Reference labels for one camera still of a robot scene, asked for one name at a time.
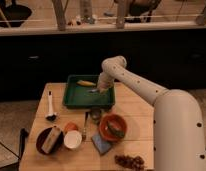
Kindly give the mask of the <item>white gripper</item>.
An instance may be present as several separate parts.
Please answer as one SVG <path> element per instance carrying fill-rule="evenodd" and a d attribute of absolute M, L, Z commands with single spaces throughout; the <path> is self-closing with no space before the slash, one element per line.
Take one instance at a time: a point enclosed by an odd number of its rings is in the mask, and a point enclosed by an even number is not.
<path fill-rule="evenodd" d="M 106 92 L 109 88 L 114 86 L 114 78 L 105 72 L 99 74 L 97 89 L 100 93 Z"/>

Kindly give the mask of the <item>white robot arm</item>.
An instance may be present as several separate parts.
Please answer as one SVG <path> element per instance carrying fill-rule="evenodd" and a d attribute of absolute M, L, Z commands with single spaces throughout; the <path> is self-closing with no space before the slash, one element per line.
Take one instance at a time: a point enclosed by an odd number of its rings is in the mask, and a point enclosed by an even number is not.
<path fill-rule="evenodd" d="M 168 89 L 126 69 L 123 56 L 102 64 L 97 88 L 104 92 L 122 82 L 154 107 L 154 171 L 206 171 L 202 111 L 187 91 Z"/>

